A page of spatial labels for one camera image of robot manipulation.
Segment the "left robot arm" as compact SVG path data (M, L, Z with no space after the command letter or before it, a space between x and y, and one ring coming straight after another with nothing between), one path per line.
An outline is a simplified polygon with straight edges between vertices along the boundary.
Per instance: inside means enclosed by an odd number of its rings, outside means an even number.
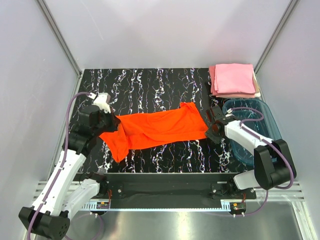
M71 220L93 197L108 193L106 178L91 173L70 195L68 190L99 136L118 129L120 120L107 103L85 106L79 125L66 133L64 150L42 192L30 207L22 207L18 217L27 229L27 239L35 234L51 240L65 237Z

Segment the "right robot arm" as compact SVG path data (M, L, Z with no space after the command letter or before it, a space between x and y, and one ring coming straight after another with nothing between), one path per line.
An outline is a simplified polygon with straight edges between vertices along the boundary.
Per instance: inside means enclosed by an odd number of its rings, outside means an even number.
M250 110L260 115L256 119L237 119L233 112ZM227 185L228 195L239 198L246 189L262 188L266 191L277 188L286 190L292 187L297 171L289 146L283 139L273 140L246 126L246 122L259 122L265 117L262 112L250 107L235 107L223 113L219 106L206 111L209 127L205 136L219 143L228 138L237 142L253 155L254 169L239 173Z

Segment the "orange t-shirt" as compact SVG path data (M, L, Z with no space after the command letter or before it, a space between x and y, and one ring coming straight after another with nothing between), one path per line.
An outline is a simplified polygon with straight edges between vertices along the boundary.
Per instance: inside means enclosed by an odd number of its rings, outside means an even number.
M181 102L177 109L119 115L117 118L120 120L118 129L99 136L117 163L124 160L130 150L205 139L208 129L193 102Z

